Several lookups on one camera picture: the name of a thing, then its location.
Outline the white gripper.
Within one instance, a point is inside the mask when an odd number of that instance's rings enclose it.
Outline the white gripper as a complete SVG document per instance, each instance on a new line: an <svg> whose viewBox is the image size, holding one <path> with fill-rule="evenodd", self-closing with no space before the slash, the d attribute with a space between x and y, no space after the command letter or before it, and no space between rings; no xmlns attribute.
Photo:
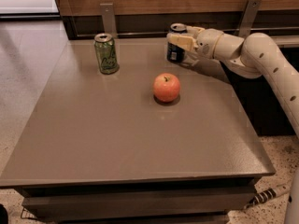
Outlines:
<svg viewBox="0 0 299 224"><path fill-rule="evenodd" d="M220 60L221 56L216 51L219 40L224 32L216 29L205 29L197 26L187 26L186 35L168 33L167 41L181 49L196 51L201 57Z"/></svg>

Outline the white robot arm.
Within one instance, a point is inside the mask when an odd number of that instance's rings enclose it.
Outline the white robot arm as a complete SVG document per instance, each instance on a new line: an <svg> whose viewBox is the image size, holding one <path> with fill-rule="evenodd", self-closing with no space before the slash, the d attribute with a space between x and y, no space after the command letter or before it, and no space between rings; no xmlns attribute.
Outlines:
<svg viewBox="0 0 299 224"><path fill-rule="evenodd" d="M189 26L183 34L168 33L167 41L199 57L218 60L242 77L264 77L299 136L299 73L270 36L254 33L242 38Z"/></svg>

